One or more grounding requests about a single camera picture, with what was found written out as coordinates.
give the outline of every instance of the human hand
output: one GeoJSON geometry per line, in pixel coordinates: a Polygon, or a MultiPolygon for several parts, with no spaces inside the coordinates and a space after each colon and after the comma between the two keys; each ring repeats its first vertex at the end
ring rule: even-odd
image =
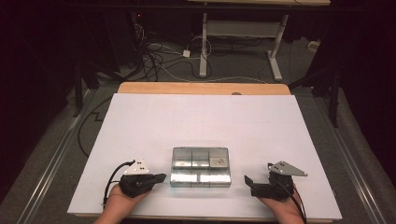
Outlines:
{"type": "MultiPolygon", "coordinates": [[[[297,190],[294,191],[293,197],[298,204],[301,204],[301,198],[298,195],[297,190]]],[[[272,210],[280,224],[304,224],[300,210],[297,208],[291,197],[284,201],[276,201],[274,199],[267,198],[257,199],[272,210]]]]}
{"type": "Polygon", "coordinates": [[[94,224],[120,223],[124,218],[128,217],[134,210],[134,207],[148,195],[149,192],[146,192],[131,198],[122,193],[118,184],[115,185],[108,195],[105,210],[102,215],[95,220],[94,224]]]}

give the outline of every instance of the table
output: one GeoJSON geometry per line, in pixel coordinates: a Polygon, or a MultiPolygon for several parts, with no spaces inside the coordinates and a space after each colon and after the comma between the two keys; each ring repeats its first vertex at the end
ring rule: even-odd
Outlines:
{"type": "MultiPolygon", "coordinates": [[[[261,5],[283,5],[283,6],[328,6],[330,0],[189,0],[193,2],[209,3],[239,3],[239,4],[261,4],[261,5]]],[[[252,37],[274,37],[275,43],[272,50],[267,51],[267,56],[276,81],[282,80],[279,66],[276,62],[276,53],[282,40],[283,32],[289,15],[283,15],[281,22],[255,22],[255,21],[209,21],[207,13],[204,13],[202,31],[202,51],[200,61],[200,77],[206,77],[207,66],[207,36],[208,35],[232,35],[252,37]]]]}
{"type": "Polygon", "coordinates": [[[243,176],[263,183],[266,163],[285,160],[309,174],[293,178],[308,220],[342,218],[295,97],[284,85],[121,84],[68,213],[98,216],[111,173],[140,157],[151,173],[167,177],[131,217],[272,221],[271,211],[250,196],[243,176]],[[233,183],[228,189],[172,189],[173,147],[227,147],[233,183]]]}

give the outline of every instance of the clear organizer case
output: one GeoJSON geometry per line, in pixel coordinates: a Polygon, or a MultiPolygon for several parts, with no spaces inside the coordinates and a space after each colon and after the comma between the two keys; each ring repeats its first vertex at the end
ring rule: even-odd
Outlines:
{"type": "Polygon", "coordinates": [[[227,147],[174,147],[171,187],[228,188],[231,186],[227,147]]]}

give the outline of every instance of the white desk foot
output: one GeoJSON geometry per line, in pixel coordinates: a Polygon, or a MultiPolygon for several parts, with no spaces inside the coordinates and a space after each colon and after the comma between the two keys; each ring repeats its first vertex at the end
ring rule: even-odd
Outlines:
{"type": "Polygon", "coordinates": [[[201,62],[199,64],[199,77],[206,77],[206,59],[204,58],[204,55],[201,54],[201,62]]]}
{"type": "Polygon", "coordinates": [[[282,75],[280,74],[279,66],[277,66],[276,57],[271,58],[271,50],[267,51],[268,60],[270,61],[271,68],[273,70],[275,81],[282,81],[282,75]]]}

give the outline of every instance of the gray carpet floor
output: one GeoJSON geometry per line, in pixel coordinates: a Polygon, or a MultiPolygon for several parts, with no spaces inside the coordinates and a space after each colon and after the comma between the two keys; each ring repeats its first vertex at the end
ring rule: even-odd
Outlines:
{"type": "MultiPolygon", "coordinates": [[[[157,44],[166,46],[162,50],[177,52],[183,50],[172,43],[157,44]]],[[[258,46],[244,46],[231,52],[227,46],[216,47],[214,45],[212,55],[209,57],[212,76],[208,80],[220,79],[218,82],[250,83],[257,83],[259,80],[260,82],[275,83],[265,56],[265,51],[270,49],[272,44],[273,42],[265,40],[258,46]]],[[[289,84],[304,77],[315,56],[315,53],[306,49],[307,44],[308,41],[305,39],[292,44],[282,43],[276,57],[284,77],[281,83],[289,84]]],[[[158,48],[159,45],[153,45],[151,48],[158,48]]],[[[178,57],[169,53],[161,55],[166,61],[178,57]]],[[[182,61],[190,62],[191,65],[189,63],[178,63],[173,66],[170,66],[172,63],[163,64],[164,68],[169,67],[166,71],[162,70],[159,73],[158,81],[203,81],[191,74],[191,67],[192,71],[196,75],[198,74],[199,61],[182,61]]],[[[128,71],[129,69],[125,67],[122,73],[128,71]]],[[[143,75],[140,73],[133,79],[138,79],[143,75]]],[[[82,147],[89,154],[102,125],[100,119],[106,115],[109,101],[97,109],[95,108],[114,92],[117,92],[119,87],[119,84],[106,78],[100,80],[101,85],[98,90],[86,91],[84,108],[78,118],[73,118],[75,112],[74,93],[70,93],[70,104],[48,127],[20,176],[0,205],[0,223],[83,224],[92,223],[95,220],[94,217],[75,217],[67,214],[66,211],[87,161],[87,157],[84,156],[78,145],[78,128],[82,121],[88,117],[83,123],[79,136],[82,147]],[[93,110],[98,112],[99,121],[95,120],[95,115],[91,114],[93,110]],[[60,149],[63,149],[64,152],[61,156],[57,156],[60,149]],[[49,187],[39,194],[43,197],[39,198],[35,209],[24,211],[26,204],[31,201],[32,195],[37,195],[35,190],[40,184],[40,178],[48,172],[47,169],[51,163],[57,165],[52,170],[53,177],[48,180],[47,186],[49,187]]],[[[394,187],[362,136],[359,125],[348,109],[343,93],[340,93],[338,129],[334,129],[327,118],[326,98],[314,98],[309,88],[297,88],[292,90],[292,94],[297,97],[306,126],[343,216],[342,220],[334,223],[394,223],[396,220],[394,187]],[[345,150],[352,155],[352,161],[346,157],[345,150]],[[367,192],[374,202],[364,199],[364,195],[367,195],[364,193],[367,192]]]]}

